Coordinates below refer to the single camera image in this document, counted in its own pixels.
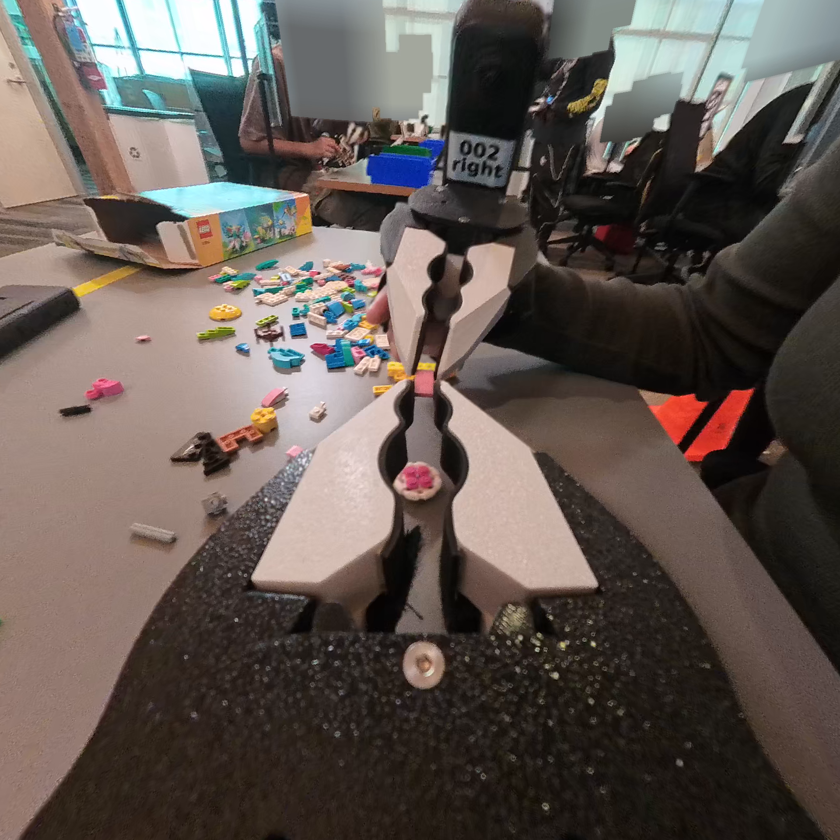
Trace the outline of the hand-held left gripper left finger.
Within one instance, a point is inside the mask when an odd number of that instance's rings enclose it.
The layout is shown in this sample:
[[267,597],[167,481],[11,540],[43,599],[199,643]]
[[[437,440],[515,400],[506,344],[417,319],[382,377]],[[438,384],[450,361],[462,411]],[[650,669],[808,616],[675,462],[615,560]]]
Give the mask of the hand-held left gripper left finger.
[[359,629],[396,630],[414,564],[393,481],[407,462],[413,400],[413,383],[399,382],[315,447],[254,589],[338,604]]

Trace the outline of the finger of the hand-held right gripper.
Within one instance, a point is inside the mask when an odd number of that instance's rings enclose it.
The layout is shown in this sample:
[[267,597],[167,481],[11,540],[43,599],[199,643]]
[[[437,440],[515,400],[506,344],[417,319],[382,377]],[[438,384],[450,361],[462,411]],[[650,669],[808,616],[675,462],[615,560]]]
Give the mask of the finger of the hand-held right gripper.
[[515,250],[499,243],[474,245],[465,256],[433,251],[429,275],[429,345],[438,380],[457,373],[496,324],[510,298]]
[[448,332],[449,257],[445,242],[407,227],[386,271],[386,292],[395,351],[407,375],[422,356],[439,359]]

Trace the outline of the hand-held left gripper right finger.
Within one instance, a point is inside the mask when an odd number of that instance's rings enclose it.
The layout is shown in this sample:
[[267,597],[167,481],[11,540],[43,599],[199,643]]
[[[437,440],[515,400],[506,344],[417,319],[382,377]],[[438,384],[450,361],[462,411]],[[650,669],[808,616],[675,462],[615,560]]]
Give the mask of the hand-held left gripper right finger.
[[486,631],[509,604],[596,593],[530,447],[449,383],[436,385],[434,410],[453,484],[439,573],[446,630]]

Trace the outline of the pile of colourful toy bricks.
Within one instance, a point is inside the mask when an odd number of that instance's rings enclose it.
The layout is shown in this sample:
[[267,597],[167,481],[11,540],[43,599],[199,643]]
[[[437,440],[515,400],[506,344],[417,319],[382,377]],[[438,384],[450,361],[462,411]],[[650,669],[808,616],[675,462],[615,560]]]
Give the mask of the pile of colourful toy bricks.
[[[226,303],[239,307],[243,315],[231,322],[209,319],[211,325],[201,331],[232,327],[236,335],[230,339],[244,338],[245,326],[239,321],[245,318],[246,302],[251,301],[256,308],[253,337],[238,342],[249,344],[250,355],[258,347],[266,355],[272,347],[285,347],[305,354],[306,361],[312,357],[322,362],[327,372],[349,371],[371,378],[381,375],[389,383],[412,380],[413,375],[407,375],[403,364],[396,361],[382,328],[366,318],[383,276],[383,266],[370,261],[360,264],[325,259],[320,266],[312,260],[282,266],[277,259],[268,259],[252,270],[225,266],[211,274],[208,281],[237,297],[238,301]],[[284,339],[273,343],[258,341],[255,328],[272,323],[283,327]],[[279,372],[293,372],[302,366],[292,370],[272,367]]]

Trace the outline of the person's right forearm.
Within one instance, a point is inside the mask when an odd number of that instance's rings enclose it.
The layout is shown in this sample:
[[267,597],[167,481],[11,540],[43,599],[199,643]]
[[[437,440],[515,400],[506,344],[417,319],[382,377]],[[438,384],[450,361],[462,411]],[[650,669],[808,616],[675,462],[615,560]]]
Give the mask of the person's right forearm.
[[539,262],[486,342],[651,392],[747,389],[838,280],[838,195],[835,142],[746,238],[683,286],[591,280]]

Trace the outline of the grey desk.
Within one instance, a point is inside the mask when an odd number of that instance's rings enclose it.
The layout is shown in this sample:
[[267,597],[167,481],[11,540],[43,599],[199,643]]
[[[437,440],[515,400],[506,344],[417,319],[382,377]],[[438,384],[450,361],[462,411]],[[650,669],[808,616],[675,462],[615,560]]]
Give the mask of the grey desk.
[[[218,300],[205,271],[127,276],[54,245],[2,258],[2,285],[89,280],[77,313],[2,362],[2,838],[67,774],[154,605],[217,526],[200,511],[212,482],[170,452],[235,426],[282,379],[191,338]],[[101,377],[124,393],[87,400]],[[652,551],[780,775],[838,838],[838,674],[639,392],[487,346],[460,384]],[[76,405],[92,411],[59,415]],[[177,540],[134,538],[134,522]]]

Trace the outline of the round white plate magenta studs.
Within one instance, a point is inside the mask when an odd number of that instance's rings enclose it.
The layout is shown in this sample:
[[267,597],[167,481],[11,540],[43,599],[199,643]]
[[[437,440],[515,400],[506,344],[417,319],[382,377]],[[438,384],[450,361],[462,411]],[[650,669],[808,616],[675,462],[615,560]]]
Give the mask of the round white plate magenta studs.
[[392,483],[398,496],[412,502],[432,500],[442,486],[439,471],[423,461],[407,462]]

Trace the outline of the blue storage bin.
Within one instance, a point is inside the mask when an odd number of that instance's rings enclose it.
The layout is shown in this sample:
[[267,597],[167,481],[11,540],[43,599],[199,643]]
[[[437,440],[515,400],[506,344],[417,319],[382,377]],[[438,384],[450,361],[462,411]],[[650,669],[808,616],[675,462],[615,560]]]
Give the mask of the blue storage bin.
[[429,185],[437,168],[437,161],[444,150],[445,141],[426,139],[420,143],[433,152],[431,159],[372,154],[367,160],[367,174],[373,183],[421,188]]

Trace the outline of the wooden work table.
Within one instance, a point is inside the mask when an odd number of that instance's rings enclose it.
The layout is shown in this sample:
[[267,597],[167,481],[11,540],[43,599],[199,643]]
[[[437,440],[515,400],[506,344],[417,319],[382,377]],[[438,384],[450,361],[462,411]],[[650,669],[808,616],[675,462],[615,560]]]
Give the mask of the wooden work table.
[[344,168],[321,172],[316,186],[321,190],[399,197],[408,197],[417,189],[405,185],[373,183],[367,173],[366,159]]

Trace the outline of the yellow cardboard toy box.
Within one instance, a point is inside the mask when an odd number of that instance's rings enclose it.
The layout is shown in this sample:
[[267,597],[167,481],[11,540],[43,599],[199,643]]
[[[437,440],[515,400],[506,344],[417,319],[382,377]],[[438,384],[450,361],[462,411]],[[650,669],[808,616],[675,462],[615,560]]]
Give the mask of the yellow cardboard toy box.
[[95,229],[54,242],[161,270],[197,270],[312,232],[309,196],[228,182],[91,196]]

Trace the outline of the white recycling cabinet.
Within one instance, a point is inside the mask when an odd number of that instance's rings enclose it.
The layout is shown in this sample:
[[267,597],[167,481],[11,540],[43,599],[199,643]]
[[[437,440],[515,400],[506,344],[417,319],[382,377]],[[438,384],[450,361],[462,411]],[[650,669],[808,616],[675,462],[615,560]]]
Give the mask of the white recycling cabinet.
[[133,193],[208,183],[193,119],[108,115]]

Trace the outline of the teal framed window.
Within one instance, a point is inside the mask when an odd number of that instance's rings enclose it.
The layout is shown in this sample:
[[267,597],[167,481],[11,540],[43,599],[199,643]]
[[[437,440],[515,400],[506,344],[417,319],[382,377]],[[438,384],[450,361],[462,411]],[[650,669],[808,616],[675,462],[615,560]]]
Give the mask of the teal framed window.
[[70,2],[117,109],[188,112],[193,70],[245,77],[257,55],[260,2]]

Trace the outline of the wooden pillar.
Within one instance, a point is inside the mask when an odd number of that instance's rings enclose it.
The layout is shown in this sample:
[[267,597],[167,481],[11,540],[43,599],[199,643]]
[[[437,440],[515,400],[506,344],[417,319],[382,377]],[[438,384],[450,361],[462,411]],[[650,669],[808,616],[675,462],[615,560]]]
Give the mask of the wooden pillar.
[[53,25],[53,6],[65,2],[18,3],[57,99],[100,194],[132,193],[131,183],[99,91],[79,81]]

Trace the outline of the black flat case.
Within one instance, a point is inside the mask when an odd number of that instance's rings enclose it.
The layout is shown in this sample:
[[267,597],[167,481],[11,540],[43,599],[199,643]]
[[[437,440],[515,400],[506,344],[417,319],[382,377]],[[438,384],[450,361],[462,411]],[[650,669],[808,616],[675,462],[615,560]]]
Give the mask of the black flat case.
[[80,309],[70,288],[12,285],[1,288],[1,359]]

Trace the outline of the white door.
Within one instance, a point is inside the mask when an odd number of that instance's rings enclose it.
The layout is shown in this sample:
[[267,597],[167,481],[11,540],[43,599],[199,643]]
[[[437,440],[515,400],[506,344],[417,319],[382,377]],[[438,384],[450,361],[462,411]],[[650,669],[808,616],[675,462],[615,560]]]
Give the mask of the white door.
[[4,208],[78,194],[62,153],[13,50],[1,36],[1,204]]

